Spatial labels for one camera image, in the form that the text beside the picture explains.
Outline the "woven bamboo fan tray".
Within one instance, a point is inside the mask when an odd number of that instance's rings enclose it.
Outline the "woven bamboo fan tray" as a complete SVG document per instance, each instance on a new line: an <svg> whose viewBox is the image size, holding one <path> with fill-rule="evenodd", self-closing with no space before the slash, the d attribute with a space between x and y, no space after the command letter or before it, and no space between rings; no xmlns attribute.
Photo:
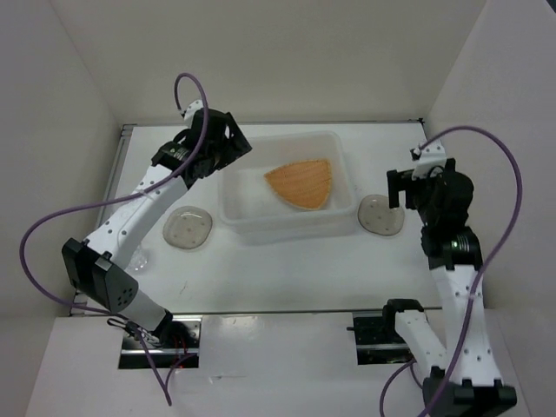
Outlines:
<svg viewBox="0 0 556 417"><path fill-rule="evenodd" d="M319 210L331 194L333 174L328 159L291 162L270 170L266 184L285 203L304 210Z"/></svg>

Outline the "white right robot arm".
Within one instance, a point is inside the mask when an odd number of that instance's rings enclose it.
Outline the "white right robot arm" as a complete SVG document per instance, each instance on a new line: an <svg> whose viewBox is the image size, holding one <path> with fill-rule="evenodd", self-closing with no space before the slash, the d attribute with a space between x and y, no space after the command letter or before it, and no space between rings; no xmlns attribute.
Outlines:
<svg viewBox="0 0 556 417"><path fill-rule="evenodd" d="M390 299L381 332L403 340L423 378L427 416L499 416L517 404L493 356L487 332L480 243L467 226L474 186L455 168L442 145L413 149L414 168L387 172L388 200L419 214L421 246L440 296L445 338L432 330L424 308L411 299Z"/></svg>

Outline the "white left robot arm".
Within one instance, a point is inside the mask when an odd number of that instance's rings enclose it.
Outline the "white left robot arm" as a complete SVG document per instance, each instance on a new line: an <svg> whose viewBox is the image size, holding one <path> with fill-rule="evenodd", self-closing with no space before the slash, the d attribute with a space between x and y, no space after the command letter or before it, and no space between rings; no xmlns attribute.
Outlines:
<svg viewBox="0 0 556 417"><path fill-rule="evenodd" d="M188 339L188 329L144 294L126 268L145 235L196 181L251 149L231 114L197 110L190 127L152 157L135 189L138 198L121 205L83 241L70 238L64 243L62 256L70 284L140 328L153 347Z"/></svg>

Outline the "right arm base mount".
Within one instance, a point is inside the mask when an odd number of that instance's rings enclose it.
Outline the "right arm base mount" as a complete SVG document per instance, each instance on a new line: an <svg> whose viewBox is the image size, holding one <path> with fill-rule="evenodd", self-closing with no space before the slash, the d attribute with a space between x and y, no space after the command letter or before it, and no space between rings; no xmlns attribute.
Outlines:
<svg viewBox="0 0 556 417"><path fill-rule="evenodd" d="M347 331L354 336L357 364L403 364L413 356L407 344L396 333L387 330L379 311L354 312L353 323Z"/></svg>

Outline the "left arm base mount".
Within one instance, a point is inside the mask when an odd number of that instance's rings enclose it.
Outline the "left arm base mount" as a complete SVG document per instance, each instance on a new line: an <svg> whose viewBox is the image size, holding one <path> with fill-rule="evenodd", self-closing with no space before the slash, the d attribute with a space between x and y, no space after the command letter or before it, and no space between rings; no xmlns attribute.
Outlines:
<svg viewBox="0 0 556 417"><path fill-rule="evenodd" d="M143 342L149 349L151 359L156 367L161 369L198 368L202 316L182 314L176 316L174 320L187 329L187 337L172 336L169 341L160 342L155 336L142 331ZM110 317L107 324L123 331L118 368L124 370L149 368L149 361L141 342L129 330L125 321Z"/></svg>

